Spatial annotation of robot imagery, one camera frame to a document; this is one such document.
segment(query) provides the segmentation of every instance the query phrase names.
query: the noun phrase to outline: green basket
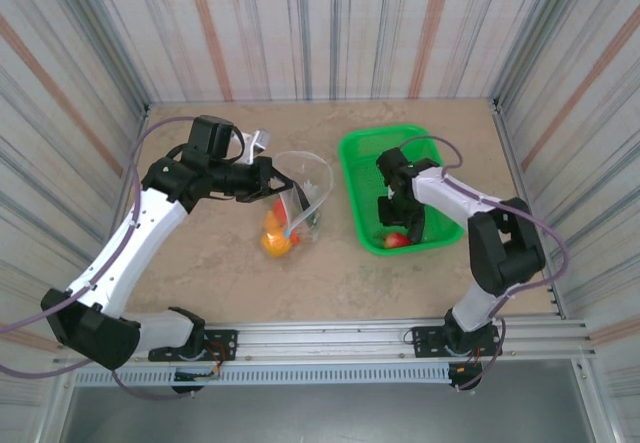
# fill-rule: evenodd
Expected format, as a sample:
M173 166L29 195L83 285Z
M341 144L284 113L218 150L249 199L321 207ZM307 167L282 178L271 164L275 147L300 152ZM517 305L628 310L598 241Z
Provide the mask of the green basket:
M382 226L378 220L378 197L387 195L387 187L376 160L380 154L403 141L429 133L414 125L397 125L355 131L340 142L340 161L351 200L358 238L364 247L376 255L392 256L412 251L429 250L455 243L464 230L447 216L430 206L425 207L425 230L422 242L402 248L384 248L384 238L393 232L407 234L406 228ZM402 149L411 161L431 158L442 164L433 140L418 140Z

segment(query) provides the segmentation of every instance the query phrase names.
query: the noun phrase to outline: red apple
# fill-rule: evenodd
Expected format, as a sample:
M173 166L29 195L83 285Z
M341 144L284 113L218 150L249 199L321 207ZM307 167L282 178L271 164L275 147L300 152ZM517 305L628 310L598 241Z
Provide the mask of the red apple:
M411 240L402 233L389 233L384 239L384 247L387 250L391 248L402 248L403 246L409 246L410 244Z

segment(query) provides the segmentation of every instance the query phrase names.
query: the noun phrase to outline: plastic bag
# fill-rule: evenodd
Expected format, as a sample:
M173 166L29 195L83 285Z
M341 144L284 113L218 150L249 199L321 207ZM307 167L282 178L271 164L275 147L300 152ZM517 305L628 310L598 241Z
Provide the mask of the plastic bag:
M333 189L333 171L308 151L279 153L273 165L295 182L291 190L278 195L265 219L266 233L261 240L272 256L282 256L298 243L317 240L319 208Z

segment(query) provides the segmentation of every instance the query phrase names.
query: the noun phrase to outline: purple cable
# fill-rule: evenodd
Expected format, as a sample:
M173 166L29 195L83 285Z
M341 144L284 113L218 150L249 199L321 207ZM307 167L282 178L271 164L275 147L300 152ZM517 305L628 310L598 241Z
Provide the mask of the purple cable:
M136 169L136 164L135 164L136 163L135 155L136 155L136 152L138 151L138 148L140 147L144 139L147 136L149 136L149 134L152 131L156 130L157 128L163 125L166 125L168 123L175 123L177 121L193 121L194 118L195 117L193 116L174 116L172 118L166 118L156 123L155 125L150 126L144 133L142 133L142 135L140 135L140 137L138 137L138 139L133 144L133 147L128 157L128 162L129 162L128 168L132 175L131 180L135 190L134 191L135 201L133 204L133 215L132 215L133 225L130 225L129 228L127 228L124 238L122 238L122 241L120 242L118 247L107 259L107 261L105 261L104 265L102 265L102 267L95 273L95 275L91 277L91 279L89 280L88 286L86 286L85 288L82 288L70 298L58 303L57 305L52 306L51 308L43 311L42 313L38 313L37 315L30 316L29 318L25 318L24 320L20 320L0 328L0 335L17 330L19 328L22 328L23 326L30 325L31 323L35 323L36 321L40 321L46 318L47 316L51 316L54 313L57 313L58 311L66 308L73 302L82 298L83 295L85 295L89 290L91 290L95 286L96 282L100 278L102 278L102 276L109 270L109 268L111 268L111 265L113 265L113 263L118 259L120 254L124 251L125 247L129 243L129 240L131 240L131 236L133 235L133 232L135 230L135 223L138 221L138 217L140 216L140 205L141 205L140 201L142 198L142 186L140 183L140 175L138 175L138 170ZM7 368L6 366L0 365L0 372L10 376L15 376L16 378L27 378L27 379L47 378L48 376L58 376L63 373L66 373L67 371L73 371L76 368L80 368L81 366L84 366L90 362L91 360L84 360L84 361L81 361L80 363L76 363L66 368L60 368L58 370L55 370L53 372L48 372L48 373L24 373L24 372L12 370L11 368Z
M146 391L134 390L133 388L129 388L124 383L115 371L111 372L114 381L118 384L120 388L129 393L131 396L135 396L136 398L142 398L143 400L151 400L151 401L165 401L165 400L180 400L182 398L187 398L188 396L193 398L193 392L190 393L181 393L175 395L154 395L152 393L147 393Z
M445 165L442 168L442 179L451 188L453 188L454 190L456 190L456 191L462 193L463 195L465 195L465 196L467 196L469 198L472 198L472 199L474 199L474 200L476 200L476 201L478 201L480 203L484 203L486 205L493 206L494 208L498 208L499 210L506 211L506 212L511 213L513 215L516 215L516 216L519 216L521 218L524 218L527 221L530 221L534 225L536 225L539 228L541 228L542 231L544 231L546 234L551 236L554 240L556 240L556 242L558 243L558 246L560 247L560 251L562 252L562 265L560 266L560 269L555 274L549 276L548 278L544 278L544 279L542 279L540 281L535 281L533 283L527 283L526 285L519 286L517 288L514 288L511 291L506 291L505 294L500 299L500 301L498 302L498 304L493 308L493 310L491 310L491 313L489 313L489 318L494 318L495 317L495 315L498 313L498 311L500 311L502 309L502 307L505 305L505 303L508 301L509 297L511 297L511 296L513 296L513 295L515 295L517 293L520 293L521 291L530 290L532 288L537 288L539 286L546 285L547 283L551 283L551 282L555 281L557 278L560 278L562 275L564 275L566 273L567 268L569 267L569 249L567 248L567 245L564 242L564 240L562 239L562 237L560 235L558 235L558 233L556 233L556 231L553 228L551 228L549 225L547 225L544 221L536 218L533 215L530 215L529 213L521 211L521 210L519 210L517 208L512 208L511 206L503 205L502 203L498 203L498 202L493 201L493 200L488 200L488 199L482 198L477 193L474 193L473 191L467 190L466 188L463 188L460 185L458 185L458 184L454 183L453 181L451 181L450 179L446 178L447 172L449 170L460 168L462 166L463 161L464 161L463 158L462 158L462 153L460 153L460 150L458 150L458 148L453 143L451 143L449 140L445 140L444 138L442 138L440 136L420 135L420 136L415 136L413 138L409 138L408 140L404 141L402 144L400 144L399 148L402 149L407 144L411 143L412 141L417 141L417 140L436 140L436 141L440 141L440 142L444 143L445 145L447 145L449 148L451 148L453 150L453 152L456 154L456 156L458 157L458 162L454 163L454 164L451 164L451 165ZM499 320L500 323L502 324L502 335L500 336L500 341L498 342L498 345L496 347L496 352L491 357L491 360L489 360L487 365L482 369L482 371L475 378L473 378L471 381L468 381L464 385L459 386L458 387L459 390L464 390L465 388L468 388L469 386L473 385L476 381L480 380L480 378L485 376L487 374L487 372L489 371L489 369L493 366L493 364L498 359L498 356L500 355L500 353L502 352L502 345L504 344L504 338L505 338L505 335L507 334L507 323L504 320L504 318L502 318L502 317L497 317L496 319Z

